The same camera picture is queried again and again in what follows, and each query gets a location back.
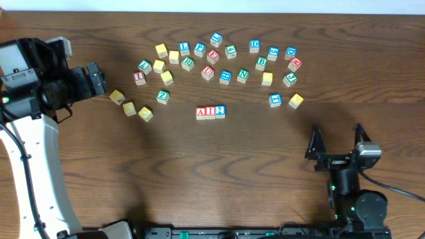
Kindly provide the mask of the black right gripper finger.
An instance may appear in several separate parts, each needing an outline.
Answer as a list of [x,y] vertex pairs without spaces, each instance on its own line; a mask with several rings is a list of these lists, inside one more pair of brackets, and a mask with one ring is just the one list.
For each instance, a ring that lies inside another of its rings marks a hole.
[[315,125],[305,152],[305,158],[318,158],[319,154],[326,154],[326,149],[320,128]]
[[364,127],[360,123],[356,124],[356,126],[354,127],[354,130],[355,130],[354,146],[356,146],[360,142],[370,142],[371,141],[371,139],[367,135]]

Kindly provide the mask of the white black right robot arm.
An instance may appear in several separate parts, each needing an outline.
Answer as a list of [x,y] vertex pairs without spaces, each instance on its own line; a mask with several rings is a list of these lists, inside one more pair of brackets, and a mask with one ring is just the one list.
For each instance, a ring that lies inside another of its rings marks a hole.
[[335,221],[321,230],[333,238],[391,238],[384,225],[388,199],[378,191],[362,189],[359,175],[381,159],[382,149],[371,141],[361,124],[355,126],[354,148],[329,154],[320,129],[313,127],[305,158],[315,161],[316,172],[328,172],[328,201]]

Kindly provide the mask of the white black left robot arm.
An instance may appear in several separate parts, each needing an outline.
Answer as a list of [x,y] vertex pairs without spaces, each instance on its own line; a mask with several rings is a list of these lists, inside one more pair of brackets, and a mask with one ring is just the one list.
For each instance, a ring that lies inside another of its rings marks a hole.
[[1,141],[17,192],[21,238],[138,238],[119,220],[85,229],[78,220],[60,163],[58,110],[106,92],[95,63],[70,68],[70,41],[15,39],[1,45]]

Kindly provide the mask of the red letter A block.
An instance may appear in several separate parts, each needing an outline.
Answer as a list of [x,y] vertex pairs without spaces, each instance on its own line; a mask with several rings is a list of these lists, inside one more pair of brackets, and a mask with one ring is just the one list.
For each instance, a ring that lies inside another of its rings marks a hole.
[[206,108],[205,107],[197,107],[195,116],[197,120],[205,120],[206,119]]

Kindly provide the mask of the blue number 2 block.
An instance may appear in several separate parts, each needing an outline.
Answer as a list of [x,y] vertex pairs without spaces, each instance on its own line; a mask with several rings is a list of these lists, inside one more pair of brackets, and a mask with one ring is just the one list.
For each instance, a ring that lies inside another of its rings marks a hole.
[[226,117],[226,106],[225,105],[215,106],[215,116],[216,116],[216,119],[225,118]]

